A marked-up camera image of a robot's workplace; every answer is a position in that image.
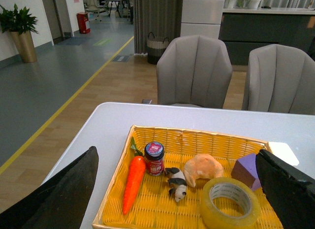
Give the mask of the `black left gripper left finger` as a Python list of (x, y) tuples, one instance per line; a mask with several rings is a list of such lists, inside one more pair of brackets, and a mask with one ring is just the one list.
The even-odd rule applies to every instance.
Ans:
[(28, 196), (0, 214), (2, 229), (78, 229), (95, 186), (92, 146)]

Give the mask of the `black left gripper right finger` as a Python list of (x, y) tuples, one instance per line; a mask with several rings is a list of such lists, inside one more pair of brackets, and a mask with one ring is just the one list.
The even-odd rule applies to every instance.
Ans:
[(315, 227), (315, 180), (261, 149), (255, 157), (262, 190), (283, 228)]

